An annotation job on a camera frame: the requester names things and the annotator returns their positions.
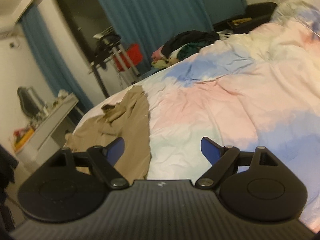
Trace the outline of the tan printed t-shirt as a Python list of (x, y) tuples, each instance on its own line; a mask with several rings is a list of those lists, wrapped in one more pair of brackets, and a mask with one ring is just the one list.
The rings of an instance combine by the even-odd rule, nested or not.
[(103, 114), (84, 121), (66, 135), (65, 146), (84, 152), (92, 146), (107, 146), (124, 139), (124, 153), (114, 168), (131, 184), (145, 179), (151, 160), (149, 146), (149, 103), (142, 86), (133, 86), (115, 105), (105, 104)]

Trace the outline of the pile of dark clothes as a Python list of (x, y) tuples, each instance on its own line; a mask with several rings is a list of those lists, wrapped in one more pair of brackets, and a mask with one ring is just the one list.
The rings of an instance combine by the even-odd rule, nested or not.
[(168, 68), (191, 55), (197, 54), (204, 47), (220, 39), (215, 31), (210, 33), (191, 30), (180, 33), (153, 52), (151, 65), (156, 69)]

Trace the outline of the white dressing table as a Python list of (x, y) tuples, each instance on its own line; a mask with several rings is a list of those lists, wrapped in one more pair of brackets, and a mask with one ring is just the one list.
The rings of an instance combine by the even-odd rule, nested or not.
[(16, 152), (16, 157), (27, 169), (36, 169), (65, 144), (65, 133), (75, 128), (68, 114), (78, 102), (73, 93), (59, 102)]

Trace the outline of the pastel tie-dye duvet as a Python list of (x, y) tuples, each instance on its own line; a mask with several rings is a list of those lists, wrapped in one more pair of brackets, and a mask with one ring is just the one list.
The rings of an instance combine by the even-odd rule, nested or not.
[(148, 98), (148, 179), (196, 181), (208, 137), (265, 146), (306, 186), (300, 220), (319, 231), (319, 0), (288, 0), (270, 22), (141, 81)]

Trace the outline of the orange tray with items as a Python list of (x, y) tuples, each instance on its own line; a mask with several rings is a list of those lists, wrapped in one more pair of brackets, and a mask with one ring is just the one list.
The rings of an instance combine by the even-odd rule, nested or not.
[(33, 134), (34, 134), (34, 130), (31, 127), (15, 130), (13, 133), (14, 150), (18, 151), (29, 140), (29, 138)]

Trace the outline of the wavy black vanity mirror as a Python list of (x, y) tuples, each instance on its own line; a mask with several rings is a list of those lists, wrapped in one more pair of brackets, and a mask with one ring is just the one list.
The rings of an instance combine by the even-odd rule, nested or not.
[(27, 117), (32, 119), (44, 113), (43, 109), (45, 103), (33, 86), (18, 87), (17, 95), (20, 101), (21, 110)]

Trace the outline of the black floor stand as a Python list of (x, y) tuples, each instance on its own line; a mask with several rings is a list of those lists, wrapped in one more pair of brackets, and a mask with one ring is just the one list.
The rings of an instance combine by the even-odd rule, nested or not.
[(98, 86), (100, 87), (104, 97), (107, 99), (110, 97), (105, 85), (104, 85), (104, 82), (99, 74), (99, 71), (98, 71), (98, 66), (99, 64), (96, 63), (96, 62), (91, 62), (91, 65), (90, 65), (90, 68), (91, 68), (91, 72), (93, 73), (97, 83), (98, 83)]

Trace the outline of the red bag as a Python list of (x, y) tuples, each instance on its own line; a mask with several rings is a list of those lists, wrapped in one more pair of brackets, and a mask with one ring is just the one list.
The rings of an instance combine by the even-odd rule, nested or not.
[[(143, 55), (140, 52), (140, 47), (139, 47), (139, 44), (137, 44), (137, 43), (131, 44), (127, 48), (126, 53), (135, 66), (139, 65), (143, 61)], [(116, 63), (117, 69), (120, 72), (123, 72), (124, 69), (122, 68), (122, 66), (121, 66), (120, 62), (118, 61), (118, 59), (116, 58), (116, 56), (113, 56), (113, 59)]]

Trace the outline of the silver tripod stand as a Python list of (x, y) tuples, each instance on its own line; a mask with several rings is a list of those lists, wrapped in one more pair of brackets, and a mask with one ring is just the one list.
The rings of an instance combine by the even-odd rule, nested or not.
[(106, 61), (112, 60), (118, 74), (124, 72), (130, 78), (124, 77), (128, 84), (133, 84), (139, 81), (140, 72), (127, 53), (127, 50), (121, 43), (121, 37), (115, 33), (97, 33), (93, 36), (97, 40), (97, 48), (95, 50), (95, 64), (101, 67), (106, 64)]

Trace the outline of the teal curtain right panel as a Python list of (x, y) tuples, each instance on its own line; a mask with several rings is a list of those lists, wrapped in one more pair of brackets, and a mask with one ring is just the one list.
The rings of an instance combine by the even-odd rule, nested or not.
[(151, 54), (172, 37), (241, 15), (246, 0), (98, 0), (125, 44), (137, 43), (143, 55), (138, 70), (151, 69)]

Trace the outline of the teal curtain panel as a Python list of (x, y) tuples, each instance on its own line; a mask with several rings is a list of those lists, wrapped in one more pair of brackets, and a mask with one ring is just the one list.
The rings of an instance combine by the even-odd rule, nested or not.
[(62, 89), (74, 93), (83, 112), (93, 108), (93, 103), (73, 77), (57, 49), (37, 6), (30, 5), (20, 17), (19, 23), (50, 90), (55, 95)]
[(143, 55), (138, 70), (151, 69), (151, 54), (172, 37), (241, 15), (246, 0), (98, 0), (125, 44), (137, 43)]

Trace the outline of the teal curtain left panel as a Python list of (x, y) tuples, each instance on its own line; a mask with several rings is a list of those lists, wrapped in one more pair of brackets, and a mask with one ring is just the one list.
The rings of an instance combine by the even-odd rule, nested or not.
[(55, 95), (62, 89), (74, 93), (83, 112), (93, 108), (93, 103), (73, 77), (57, 49), (37, 6), (30, 5), (20, 17), (19, 23), (50, 90)]

